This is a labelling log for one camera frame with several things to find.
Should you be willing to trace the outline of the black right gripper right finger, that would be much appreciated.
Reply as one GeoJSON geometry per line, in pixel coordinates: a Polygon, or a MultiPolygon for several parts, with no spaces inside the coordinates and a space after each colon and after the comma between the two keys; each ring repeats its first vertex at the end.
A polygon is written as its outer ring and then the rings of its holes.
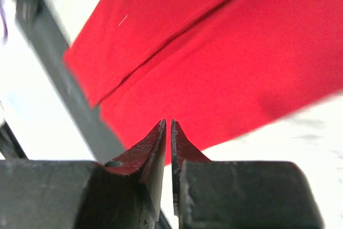
{"type": "Polygon", "coordinates": [[[289,161],[213,161],[171,123],[180,228],[323,228],[309,182],[289,161]]]}

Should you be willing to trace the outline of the red t-shirt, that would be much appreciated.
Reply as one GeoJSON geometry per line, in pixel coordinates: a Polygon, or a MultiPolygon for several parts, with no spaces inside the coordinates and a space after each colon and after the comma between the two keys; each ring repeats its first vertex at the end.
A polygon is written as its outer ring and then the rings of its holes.
{"type": "Polygon", "coordinates": [[[206,149],[342,89],[342,0],[100,0],[64,62],[124,146],[206,149]]]}

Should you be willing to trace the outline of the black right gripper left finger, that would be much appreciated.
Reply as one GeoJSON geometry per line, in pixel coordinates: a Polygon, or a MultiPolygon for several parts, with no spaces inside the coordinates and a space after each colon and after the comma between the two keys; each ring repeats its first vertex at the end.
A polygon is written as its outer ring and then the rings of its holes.
{"type": "Polygon", "coordinates": [[[96,161],[1,161],[1,228],[156,228],[166,122],[96,161]]]}

